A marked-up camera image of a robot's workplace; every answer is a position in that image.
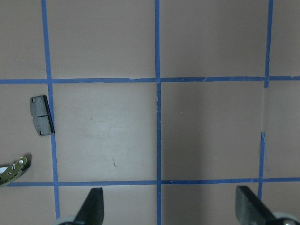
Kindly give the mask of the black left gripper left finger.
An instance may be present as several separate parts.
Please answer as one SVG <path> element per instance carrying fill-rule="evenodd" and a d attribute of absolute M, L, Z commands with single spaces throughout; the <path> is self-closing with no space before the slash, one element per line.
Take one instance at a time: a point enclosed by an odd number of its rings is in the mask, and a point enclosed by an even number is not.
<path fill-rule="evenodd" d="M 104 195 L 101 187 L 92 188 L 78 211 L 75 225 L 101 225 L 104 221 Z"/>

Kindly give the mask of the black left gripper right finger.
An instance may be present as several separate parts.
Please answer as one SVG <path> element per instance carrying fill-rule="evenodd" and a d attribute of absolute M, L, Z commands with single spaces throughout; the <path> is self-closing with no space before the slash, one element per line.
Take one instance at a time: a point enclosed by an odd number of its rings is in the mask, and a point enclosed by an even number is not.
<path fill-rule="evenodd" d="M 240 225 L 269 225 L 276 221 L 272 212 L 248 186 L 237 186 L 235 215 Z"/>

